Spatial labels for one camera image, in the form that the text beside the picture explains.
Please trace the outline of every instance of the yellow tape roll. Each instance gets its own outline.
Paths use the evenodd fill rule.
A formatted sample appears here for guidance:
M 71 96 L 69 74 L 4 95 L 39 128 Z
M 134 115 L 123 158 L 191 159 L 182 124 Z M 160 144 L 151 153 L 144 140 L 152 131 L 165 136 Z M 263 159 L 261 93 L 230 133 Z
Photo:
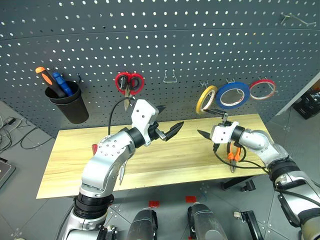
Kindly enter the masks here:
M 201 94 L 197 104 L 196 104 L 196 107 L 195 107 L 195 112 L 197 114 L 203 114 L 204 113 L 204 109 L 208 109 L 211 104 L 213 103 L 214 99 L 215 99 L 215 95 L 218 91 L 218 88 L 216 86 L 208 86 L 204 91 L 203 93 Z M 207 96 L 212 93 L 212 95 L 210 96 L 210 99 L 208 101 L 208 103 L 203 107 L 203 104 L 205 102 L 205 99 L 207 98 Z

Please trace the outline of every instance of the black cup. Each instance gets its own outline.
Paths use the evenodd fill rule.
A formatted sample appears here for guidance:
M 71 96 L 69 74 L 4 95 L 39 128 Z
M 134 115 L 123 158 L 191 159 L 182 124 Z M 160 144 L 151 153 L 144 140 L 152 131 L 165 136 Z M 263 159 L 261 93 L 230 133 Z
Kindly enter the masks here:
M 75 82 L 67 81 L 66 83 L 74 93 L 71 96 L 59 98 L 49 87 L 46 88 L 44 93 L 60 109 L 70 123 L 81 124 L 89 118 L 89 113 L 81 96 L 81 90 Z

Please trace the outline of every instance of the wooden table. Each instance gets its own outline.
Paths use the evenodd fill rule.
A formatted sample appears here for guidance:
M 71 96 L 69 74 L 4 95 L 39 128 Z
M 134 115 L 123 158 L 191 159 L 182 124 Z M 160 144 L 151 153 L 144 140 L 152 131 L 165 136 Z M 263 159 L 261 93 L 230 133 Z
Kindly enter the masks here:
M 258 114 L 230 116 L 228 120 L 237 121 L 245 128 L 268 132 Z M 148 147 L 140 147 L 126 164 L 122 184 L 119 185 L 118 179 L 114 191 L 264 174 L 261 169 L 240 168 L 231 173 L 230 167 L 214 156 L 213 142 L 202 137 L 197 129 L 210 132 L 213 125 L 221 121 L 220 117 L 185 120 L 180 132 L 168 142 L 158 139 Z M 160 122 L 159 129 L 166 132 L 178 122 Z M 124 127 L 130 126 L 112 126 L 111 133 Z M 36 198 L 77 195 L 83 169 L 93 155 L 91 146 L 107 132 L 107 127 L 60 130 Z M 227 159 L 224 145 L 218 153 Z M 250 151 L 247 151 L 246 160 L 263 165 Z

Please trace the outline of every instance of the blue tape roll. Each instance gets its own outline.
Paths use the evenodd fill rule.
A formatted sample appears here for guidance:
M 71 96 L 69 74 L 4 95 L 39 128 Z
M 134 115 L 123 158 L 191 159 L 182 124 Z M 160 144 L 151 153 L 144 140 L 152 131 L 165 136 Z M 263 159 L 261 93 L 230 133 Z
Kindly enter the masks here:
M 224 93 L 226 93 L 229 90 L 234 90 L 234 89 L 239 89 L 240 91 L 243 92 L 242 99 L 239 100 L 237 103 L 223 103 L 221 101 L 221 97 Z M 244 104 L 250 97 L 250 89 L 249 86 L 243 82 L 231 82 L 228 83 L 221 88 L 219 88 L 218 92 L 215 95 L 215 103 L 222 109 L 235 109 L 240 107 L 242 104 Z

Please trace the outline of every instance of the pegboard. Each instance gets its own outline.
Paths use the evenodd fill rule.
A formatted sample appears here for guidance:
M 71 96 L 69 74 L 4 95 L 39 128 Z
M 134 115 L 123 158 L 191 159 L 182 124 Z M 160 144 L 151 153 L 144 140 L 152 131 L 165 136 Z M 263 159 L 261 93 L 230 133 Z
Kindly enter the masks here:
M 292 0 L 118 0 L 2 1 L 0 17 L 1 99 L 52 136 L 60 128 L 106 126 L 122 95 L 118 72 L 138 72 L 145 86 L 138 98 L 166 105 L 158 120 L 199 118 L 195 105 L 205 89 L 226 79 L 251 84 L 267 77 L 277 93 L 250 99 L 230 115 L 259 113 L 271 119 L 319 72 L 318 1 Z M 78 82 L 90 114 L 69 123 L 48 99 L 35 68 L 47 67 Z M 168 79 L 177 83 L 164 83 Z M 259 96 L 268 86 L 256 88 Z M 116 109 L 112 124 L 129 124 L 130 111 Z

